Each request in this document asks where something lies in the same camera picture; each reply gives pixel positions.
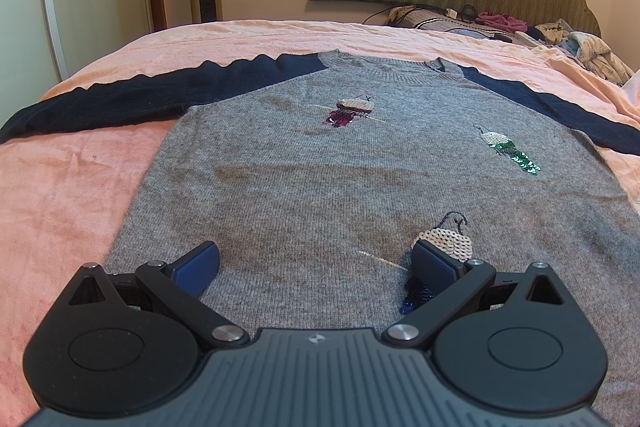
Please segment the grey navy sequin sweater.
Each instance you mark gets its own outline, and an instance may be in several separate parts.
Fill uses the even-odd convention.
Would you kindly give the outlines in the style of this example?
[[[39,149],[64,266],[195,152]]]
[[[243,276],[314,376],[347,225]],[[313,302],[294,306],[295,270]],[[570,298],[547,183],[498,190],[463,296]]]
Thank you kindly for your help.
[[[1,142],[167,121],[105,257],[108,274],[214,243],[201,303],[244,329],[139,413],[32,426],[634,426],[639,421],[639,126],[444,58],[340,51],[206,62],[27,106]],[[499,272],[548,263],[608,370],[593,403],[489,410],[382,334],[430,300],[425,239]]]

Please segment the beige crumpled clothes pile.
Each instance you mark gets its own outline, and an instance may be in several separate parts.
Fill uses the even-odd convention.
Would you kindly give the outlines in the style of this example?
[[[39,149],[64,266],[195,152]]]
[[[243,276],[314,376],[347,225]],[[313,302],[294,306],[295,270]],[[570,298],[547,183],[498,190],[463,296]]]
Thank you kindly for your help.
[[[574,30],[560,18],[553,23],[536,26],[546,43],[557,46],[573,57],[584,69],[617,86],[631,80],[634,71],[622,61],[600,37]]]

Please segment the pink bed sheet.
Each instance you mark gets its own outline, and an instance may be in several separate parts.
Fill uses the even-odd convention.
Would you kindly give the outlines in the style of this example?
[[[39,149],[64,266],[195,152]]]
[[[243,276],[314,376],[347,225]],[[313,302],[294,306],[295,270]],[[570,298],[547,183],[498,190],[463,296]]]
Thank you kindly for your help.
[[[159,31],[86,66],[51,94],[205,61],[224,65],[259,54],[329,50],[407,61],[442,57],[490,77],[524,82],[629,126],[639,122],[638,83],[617,87],[560,52],[436,31],[301,20],[235,20]],[[20,425],[35,413],[22,369],[26,343],[79,265],[105,257],[168,130],[168,122],[159,121],[32,136],[2,146],[3,425]]]

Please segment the magenta crumpled garment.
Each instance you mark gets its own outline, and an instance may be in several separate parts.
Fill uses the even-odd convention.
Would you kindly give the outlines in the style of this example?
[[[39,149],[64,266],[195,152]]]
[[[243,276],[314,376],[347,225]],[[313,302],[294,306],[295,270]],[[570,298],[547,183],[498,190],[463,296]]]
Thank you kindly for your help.
[[[511,15],[503,15],[498,13],[478,13],[475,21],[478,24],[485,25],[491,28],[512,32],[512,34],[515,34],[517,31],[526,32],[528,29],[528,25],[526,22],[524,22],[524,20],[519,20],[518,18]]]

